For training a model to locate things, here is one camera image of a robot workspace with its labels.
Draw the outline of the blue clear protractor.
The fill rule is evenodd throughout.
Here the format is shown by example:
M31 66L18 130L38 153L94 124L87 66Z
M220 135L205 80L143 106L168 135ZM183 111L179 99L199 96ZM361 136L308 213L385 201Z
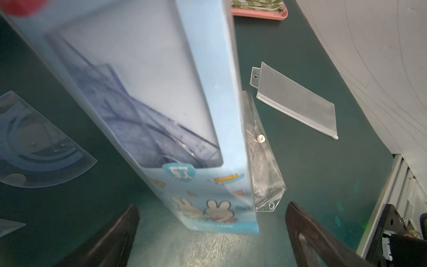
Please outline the blue clear protractor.
M46 188L82 175L96 162L13 91L1 95L1 183Z

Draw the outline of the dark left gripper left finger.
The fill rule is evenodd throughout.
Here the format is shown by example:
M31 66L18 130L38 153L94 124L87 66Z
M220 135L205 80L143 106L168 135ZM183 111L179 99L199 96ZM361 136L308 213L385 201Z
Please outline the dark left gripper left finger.
M125 267L139 221L137 206L131 204L55 266Z

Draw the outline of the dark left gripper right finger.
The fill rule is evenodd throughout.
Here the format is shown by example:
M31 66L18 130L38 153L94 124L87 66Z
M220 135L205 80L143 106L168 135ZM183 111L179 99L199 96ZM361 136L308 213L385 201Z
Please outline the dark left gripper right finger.
M285 219L299 267L319 267L319 260L328 267L370 266L368 261L350 250L296 203L288 204Z

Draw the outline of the blue printed ruler set card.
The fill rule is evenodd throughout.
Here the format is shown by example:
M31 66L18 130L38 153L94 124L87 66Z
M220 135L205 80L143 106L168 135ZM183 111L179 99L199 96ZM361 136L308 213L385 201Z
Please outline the blue printed ruler set card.
M258 234L228 1L2 1L185 227Z

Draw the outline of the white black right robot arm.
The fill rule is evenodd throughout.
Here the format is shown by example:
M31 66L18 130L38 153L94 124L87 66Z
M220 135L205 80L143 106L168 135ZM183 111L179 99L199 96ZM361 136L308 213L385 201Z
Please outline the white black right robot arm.
M425 267L427 239L410 231L395 206L386 204L365 259L376 267Z

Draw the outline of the large clear triangle ruler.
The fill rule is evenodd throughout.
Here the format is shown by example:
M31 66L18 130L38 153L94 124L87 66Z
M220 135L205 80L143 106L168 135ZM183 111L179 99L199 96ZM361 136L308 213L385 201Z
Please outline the large clear triangle ruler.
M0 238L25 227L26 224L10 220L0 219Z

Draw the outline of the clear ruler set pouch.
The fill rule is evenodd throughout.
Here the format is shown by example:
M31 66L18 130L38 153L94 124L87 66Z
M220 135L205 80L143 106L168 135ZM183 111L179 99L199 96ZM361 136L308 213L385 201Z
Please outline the clear ruler set pouch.
M251 70L256 98L303 124L338 140L335 105L262 62Z

